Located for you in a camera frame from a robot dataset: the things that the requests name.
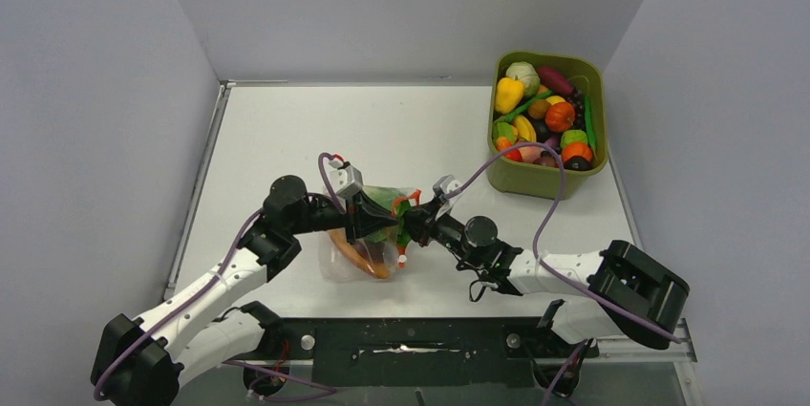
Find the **clear orange zip top bag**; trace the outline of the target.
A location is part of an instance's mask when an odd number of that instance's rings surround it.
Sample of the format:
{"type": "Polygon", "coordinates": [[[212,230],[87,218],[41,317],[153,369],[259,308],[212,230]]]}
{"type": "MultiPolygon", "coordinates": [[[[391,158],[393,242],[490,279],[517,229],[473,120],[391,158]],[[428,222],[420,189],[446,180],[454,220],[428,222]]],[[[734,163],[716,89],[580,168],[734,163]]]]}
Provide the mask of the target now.
{"type": "Polygon", "coordinates": [[[397,225],[351,242],[342,229],[323,235],[318,264],[322,276],[331,282],[387,281],[407,265],[412,238],[404,227],[404,214],[420,203],[422,191],[414,187],[368,186],[366,193],[396,216],[397,225]]]}

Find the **red orange fruit slice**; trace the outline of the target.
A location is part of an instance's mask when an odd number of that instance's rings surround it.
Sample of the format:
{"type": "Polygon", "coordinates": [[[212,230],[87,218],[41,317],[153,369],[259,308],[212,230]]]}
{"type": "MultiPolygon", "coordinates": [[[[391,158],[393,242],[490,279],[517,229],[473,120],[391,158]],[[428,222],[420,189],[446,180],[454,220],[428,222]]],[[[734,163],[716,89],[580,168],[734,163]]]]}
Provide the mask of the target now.
{"type": "Polygon", "coordinates": [[[328,235],[330,273],[336,280],[353,280],[356,272],[375,280],[387,280],[393,275],[387,242],[368,239],[350,242],[343,229],[330,230],[328,235]]]}

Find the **brown kiwi fruit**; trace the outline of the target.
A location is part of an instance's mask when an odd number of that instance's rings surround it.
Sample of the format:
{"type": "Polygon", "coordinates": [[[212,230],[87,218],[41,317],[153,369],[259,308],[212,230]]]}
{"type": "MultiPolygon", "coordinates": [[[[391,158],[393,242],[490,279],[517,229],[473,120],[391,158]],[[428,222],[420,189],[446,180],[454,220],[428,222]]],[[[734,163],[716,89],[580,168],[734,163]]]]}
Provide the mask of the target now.
{"type": "Polygon", "coordinates": [[[531,103],[526,113],[534,119],[544,119],[551,103],[547,99],[537,99],[531,103]]]}

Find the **orange tangerine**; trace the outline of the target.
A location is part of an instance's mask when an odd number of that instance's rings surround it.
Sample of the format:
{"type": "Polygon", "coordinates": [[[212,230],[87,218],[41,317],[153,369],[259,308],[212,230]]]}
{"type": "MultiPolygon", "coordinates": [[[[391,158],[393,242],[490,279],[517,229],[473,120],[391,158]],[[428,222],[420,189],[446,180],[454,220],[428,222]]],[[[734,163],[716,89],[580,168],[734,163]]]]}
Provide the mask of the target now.
{"type": "Polygon", "coordinates": [[[549,130],[563,133],[571,129],[576,119],[576,111],[572,104],[561,101],[555,103],[547,110],[544,121],[549,130]]]}

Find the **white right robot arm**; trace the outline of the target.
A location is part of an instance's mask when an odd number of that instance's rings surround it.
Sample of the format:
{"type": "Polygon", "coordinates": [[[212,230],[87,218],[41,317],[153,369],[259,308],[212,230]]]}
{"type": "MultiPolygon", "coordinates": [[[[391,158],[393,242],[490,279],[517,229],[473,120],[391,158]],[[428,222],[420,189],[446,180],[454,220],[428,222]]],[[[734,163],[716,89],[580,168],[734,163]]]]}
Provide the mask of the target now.
{"type": "Polygon", "coordinates": [[[618,334],[654,350],[680,340],[675,328],[689,285],[628,241],[613,240],[605,249],[581,254],[539,252],[499,239],[495,222],[485,216],[462,223],[437,202],[407,210],[403,220],[416,243],[444,247],[457,268],[473,271],[483,288],[562,300],[537,329],[546,353],[559,355],[575,342],[618,334]]]}

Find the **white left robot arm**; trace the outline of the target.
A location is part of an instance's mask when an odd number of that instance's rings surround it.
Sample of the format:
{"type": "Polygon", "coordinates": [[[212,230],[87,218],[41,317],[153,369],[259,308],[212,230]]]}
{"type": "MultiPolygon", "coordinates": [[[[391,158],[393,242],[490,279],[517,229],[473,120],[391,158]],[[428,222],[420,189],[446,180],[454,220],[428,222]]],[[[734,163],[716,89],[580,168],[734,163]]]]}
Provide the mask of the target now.
{"type": "Polygon", "coordinates": [[[260,303],[237,316],[224,313],[292,262],[302,250],[298,235],[338,229],[354,240],[396,224],[393,211],[361,189],[337,206],[308,192],[297,176],[277,179],[213,268],[164,303],[105,326],[91,372],[95,399],[171,404],[188,381],[256,349],[277,325],[278,316],[260,303]]]}

